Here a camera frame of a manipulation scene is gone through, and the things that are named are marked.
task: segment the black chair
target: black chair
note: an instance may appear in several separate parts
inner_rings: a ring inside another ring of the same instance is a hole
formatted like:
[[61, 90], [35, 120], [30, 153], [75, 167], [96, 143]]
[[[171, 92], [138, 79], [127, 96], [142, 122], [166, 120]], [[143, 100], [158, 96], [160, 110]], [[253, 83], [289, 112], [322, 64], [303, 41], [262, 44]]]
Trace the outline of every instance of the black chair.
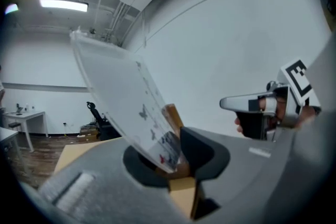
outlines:
[[99, 138], [101, 141], [114, 139], [121, 137], [121, 135], [117, 132], [117, 130], [108, 122], [108, 120], [103, 119], [98, 110], [96, 109], [96, 105], [91, 102], [86, 102], [88, 109], [91, 111], [92, 115], [96, 119], [96, 123], [98, 125], [99, 130]]

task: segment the desk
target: desk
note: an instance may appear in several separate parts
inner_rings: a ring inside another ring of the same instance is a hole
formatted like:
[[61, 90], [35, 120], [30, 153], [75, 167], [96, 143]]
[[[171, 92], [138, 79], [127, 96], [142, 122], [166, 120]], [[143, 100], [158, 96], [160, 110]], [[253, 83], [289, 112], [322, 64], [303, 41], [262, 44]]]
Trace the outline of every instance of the desk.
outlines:
[[16, 154], [19, 157], [20, 162], [23, 165], [23, 169], [24, 169], [25, 173], [27, 174], [29, 180], [34, 184], [35, 182], [33, 181], [33, 177], [31, 175], [31, 172], [28, 169], [25, 161], [23, 160], [20, 148], [17, 144], [16, 135], [18, 133], [19, 132], [17, 132], [17, 131], [13, 131], [13, 130], [9, 130], [9, 129], [5, 129], [5, 128], [0, 127], [0, 143], [5, 144], [5, 143], [9, 143], [10, 141], [14, 141]]
[[42, 116], [43, 117], [44, 130], [45, 130], [45, 133], [46, 133], [46, 137], [48, 137], [48, 129], [47, 129], [47, 123], [46, 123], [46, 113], [44, 111], [21, 112], [21, 113], [22, 113], [22, 115], [16, 115], [17, 113], [13, 113], [13, 112], [4, 113], [3, 117], [5, 117], [5, 119], [6, 119], [7, 127], [8, 127], [7, 119], [14, 119], [17, 122], [21, 123], [21, 125], [25, 129], [26, 138], [27, 138], [27, 142], [28, 142], [28, 145], [29, 145], [29, 148], [30, 148], [30, 152], [33, 152], [34, 148], [33, 148], [33, 145], [31, 143], [31, 140], [30, 140], [28, 127], [27, 127], [27, 121], [32, 119], [32, 118]]

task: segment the fluorescent light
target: fluorescent light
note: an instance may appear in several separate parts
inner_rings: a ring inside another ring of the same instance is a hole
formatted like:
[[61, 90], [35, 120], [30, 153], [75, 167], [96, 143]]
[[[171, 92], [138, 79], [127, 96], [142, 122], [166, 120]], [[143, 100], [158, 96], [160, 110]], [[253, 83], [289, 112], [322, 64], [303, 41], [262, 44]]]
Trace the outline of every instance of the fluorescent light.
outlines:
[[17, 8], [17, 5], [16, 4], [10, 4], [7, 8], [6, 8], [6, 10], [5, 10], [5, 14], [8, 14], [8, 13], [10, 13], [10, 12], [15, 12], [15, 11], [17, 11], [18, 10], [18, 8]]
[[68, 0], [40, 0], [43, 8], [66, 8], [78, 10], [80, 12], [88, 11], [88, 4]]

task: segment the table leg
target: table leg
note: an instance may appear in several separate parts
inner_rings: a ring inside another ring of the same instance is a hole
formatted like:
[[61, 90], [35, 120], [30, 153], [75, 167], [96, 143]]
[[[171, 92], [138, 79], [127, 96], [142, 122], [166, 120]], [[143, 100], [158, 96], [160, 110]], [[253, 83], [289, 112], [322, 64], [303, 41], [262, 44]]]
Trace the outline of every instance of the table leg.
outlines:
[[46, 114], [43, 113], [43, 126], [44, 126], [44, 131], [46, 133], [46, 137], [48, 137], [48, 128], [47, 128], [47, 120], [46, 120]]
[[24, 161], [23, 158], [22, 158], [22, 154], [21, 154], [20, 148], [19, 148], [19, 146], [18, 146], [18, 144], [17, 144], [16, 135], [14, 136], [14, 139], [13, 139], [13, 140], [14, 140], [14, 145], [15, 145], [16, 154], [17, 154], [17, 156], [19, 157], [20, 162], [21, 162], [22, 165], [23, 165], [23, 170], [24, 170], [25, 173], [27, 174], [27, 176], [28, 176], [30, 182], [33, 183], [33, 184], [35, 184], [36, 182], [33, 180], [33, 176], [31, 175], [30, 170], [28, 169], [28, 167], [27, 167], [25, 161]]
[[27, 138], [27, 142], [28, 142], [28, 145], [29, 145], [29, 148], [30, 148], [30, 152], [34, 152], [33, 144], [31, 143], [30, 136], [29, 136], [29, 133], [28, 133], [27, 121], [23, 121], [22, 124], [23, 124], [23, 127], [25, 129], [26, 138]]

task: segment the wooden floor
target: wooden floor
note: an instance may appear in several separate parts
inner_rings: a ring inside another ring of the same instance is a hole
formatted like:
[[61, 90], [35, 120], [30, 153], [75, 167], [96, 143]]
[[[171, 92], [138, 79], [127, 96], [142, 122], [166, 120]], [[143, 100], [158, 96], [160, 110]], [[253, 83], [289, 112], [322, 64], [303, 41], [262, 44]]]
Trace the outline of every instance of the wooden floor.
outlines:
[[24, 134], [17, 135], [18, 145], [23, 159], [36, 181], [35, 184], [30, 182], [24, 172], [14, 145], [13, 148], [8, 150], [6, 156], [18, 180], [28, 183], [34, 188], [38, 188], [53, 174], [58, 158], [66, 145], [91, 143], [87, 141], [80, 142], [76, 136], [53, 136], [49, 138], [45, 136], [31, 136], [30, 139], [35, 149], [32, 153], [29, 152], [26, 136]]

